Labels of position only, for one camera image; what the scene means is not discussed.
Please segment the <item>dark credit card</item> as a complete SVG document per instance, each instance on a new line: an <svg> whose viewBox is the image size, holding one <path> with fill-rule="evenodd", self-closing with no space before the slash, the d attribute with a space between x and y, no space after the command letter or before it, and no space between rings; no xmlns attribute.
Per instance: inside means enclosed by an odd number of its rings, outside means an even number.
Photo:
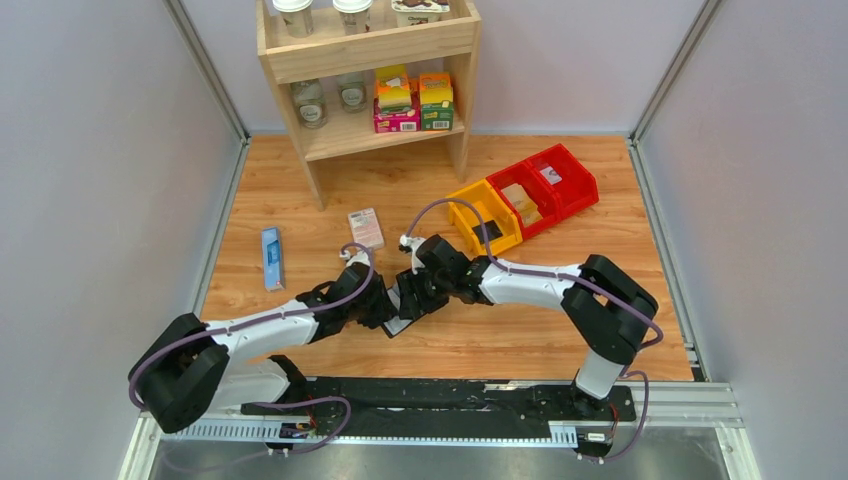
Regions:
<svg viewBox="0 0 848 480"><path fill-rule="evenodd" d="M485 244L484 237L487 237L489 241L492 242L503 236L503 232L495 220L486 221L482 225L478 224L472 228L472 231L480 245Z"/></svg>

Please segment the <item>black leather card holder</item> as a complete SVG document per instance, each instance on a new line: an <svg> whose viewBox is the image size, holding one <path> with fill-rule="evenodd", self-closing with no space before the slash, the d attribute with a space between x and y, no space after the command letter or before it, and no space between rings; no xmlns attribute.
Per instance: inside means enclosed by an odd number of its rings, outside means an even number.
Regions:
<svg viewBox="0 0 848 480"><path fill-rule="evenodd" d="M422 304L415 292L404 291L398 284L387 290L388 298L394 310L394 316L382 324L389 338L394 338L420 319Z"/></svg>

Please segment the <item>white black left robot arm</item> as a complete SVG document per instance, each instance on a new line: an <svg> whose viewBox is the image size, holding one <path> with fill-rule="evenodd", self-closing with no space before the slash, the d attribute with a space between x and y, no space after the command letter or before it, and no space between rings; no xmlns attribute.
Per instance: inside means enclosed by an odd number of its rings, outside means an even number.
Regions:
<svg viewBox="0 0 848 480"><path fill-rule="evenodd" d="M131 368L130 398L166 433L210 411L280 400L297 380L278 350L336 335L349 322L379 328L399 305L396 288L352 261L336 280L258 314L209 322L180 315Z"/></svg>

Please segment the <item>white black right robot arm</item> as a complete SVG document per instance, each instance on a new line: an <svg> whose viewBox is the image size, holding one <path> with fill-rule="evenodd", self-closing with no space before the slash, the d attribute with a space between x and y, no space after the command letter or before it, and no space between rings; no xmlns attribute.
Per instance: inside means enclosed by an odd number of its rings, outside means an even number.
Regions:
<svg viewBox="0 0 848 480"><path fill-rule="evenodd" d="M396 277L389 298L391 337L450 299L465 304L520 304L564 313L589 348L574 380L585 397L606 398L653 328L655 298L605 256L564 267L525 265L496 257L467 257L439 235L403 237L411 266Z"/></svg>

